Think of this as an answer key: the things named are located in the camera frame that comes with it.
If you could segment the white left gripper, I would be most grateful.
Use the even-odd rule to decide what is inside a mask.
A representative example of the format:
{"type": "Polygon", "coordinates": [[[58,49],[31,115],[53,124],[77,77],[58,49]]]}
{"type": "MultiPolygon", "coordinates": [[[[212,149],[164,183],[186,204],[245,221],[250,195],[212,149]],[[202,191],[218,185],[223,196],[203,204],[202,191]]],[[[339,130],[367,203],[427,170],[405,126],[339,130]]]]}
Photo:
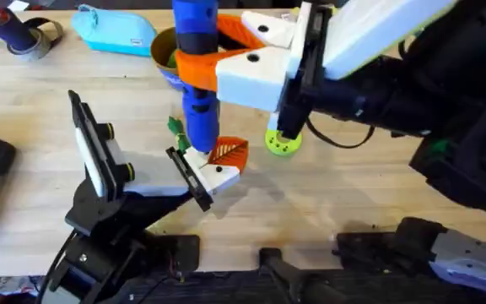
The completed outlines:
{"type": "Polygon", "coordinates": [[[185,154],[170,147],[166,156],[123,152],[134,169],[134,180],[123,187],[126,193],[144,197],[178,197],[189,193],[206,212],[212,195],[221,193],[240,180],[249,155],[248,141],[238,137],[218,137],[208,153],[191,147],[185,154]],[[200,167],[198,170],[191,163],[200,167]]]}

